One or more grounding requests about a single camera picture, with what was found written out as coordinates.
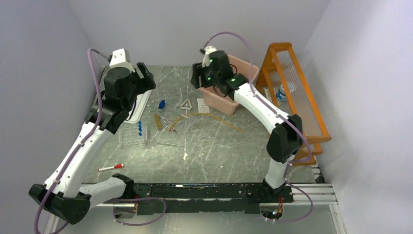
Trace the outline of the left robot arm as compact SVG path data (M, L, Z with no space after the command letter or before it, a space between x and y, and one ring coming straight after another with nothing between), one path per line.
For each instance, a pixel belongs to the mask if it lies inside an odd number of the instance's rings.
M78 138L53 174L42 184L33 184L28 192L43 209L77 224L89 209L111 199L127 203L136 197L134 181L125 175L114 174L97 184L82 186L82 182L106 141L113 137L130 114L138 95L155 89L153 74L143 62L131 72L125 65L110 68L104 77L102 110L95 103L85 117Z

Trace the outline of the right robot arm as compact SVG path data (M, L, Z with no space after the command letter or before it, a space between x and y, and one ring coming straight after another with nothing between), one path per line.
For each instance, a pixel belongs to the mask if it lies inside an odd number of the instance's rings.
M267 100L239 72L234 72L229 57L223 50L208 46L201 50L202 62L192 66L191 83L195 88L217 87L224 96L246 108L270 134L266 150L271 158L263 180L263 196L276 201L286 185L285 171L304 142L302 119L289 115Z

